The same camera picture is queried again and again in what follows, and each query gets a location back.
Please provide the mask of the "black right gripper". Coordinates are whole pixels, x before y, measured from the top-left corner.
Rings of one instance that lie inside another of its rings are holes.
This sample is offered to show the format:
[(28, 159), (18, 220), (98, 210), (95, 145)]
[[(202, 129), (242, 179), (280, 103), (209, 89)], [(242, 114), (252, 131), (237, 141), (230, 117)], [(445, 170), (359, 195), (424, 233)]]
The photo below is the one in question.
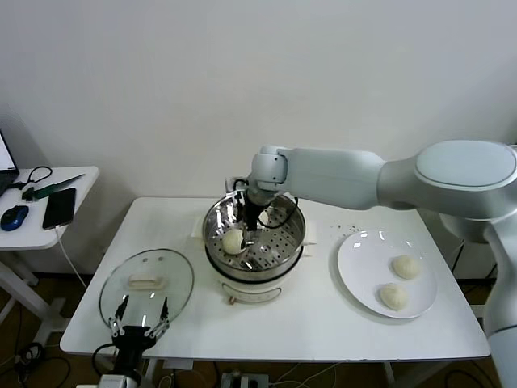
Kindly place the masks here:
[(259, 223), (259, 216), (265, 207), (263, 205), (255, 204), (248, 193), (244, 194), (243, 205), (243, 220), (246, 225), (246, 230), (242, 232), (241, 250), (245, 251), (248, 247), (253, 246), (258, 241), (257, 225)]

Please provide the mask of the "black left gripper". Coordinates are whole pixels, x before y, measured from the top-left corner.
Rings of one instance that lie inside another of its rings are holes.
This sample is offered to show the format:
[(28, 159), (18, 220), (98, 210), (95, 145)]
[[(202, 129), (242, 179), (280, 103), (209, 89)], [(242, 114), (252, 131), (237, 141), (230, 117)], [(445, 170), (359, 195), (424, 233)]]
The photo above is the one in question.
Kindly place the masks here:
[(143, 353), (156, 344), (155, 336), (163, 336), (170, 327), (168, 298), (163, 304), (158, 323), (150, 329), (140, 326), (124, 326), (122, 319), (128, 306), (129, 295), (124, 295), (122, 302), (116, 308), (115, 315), (108, 319), (111, 330), (112, 343), (118, 350), (114, 374), (128, 374), (135, 372), (141, 363)]

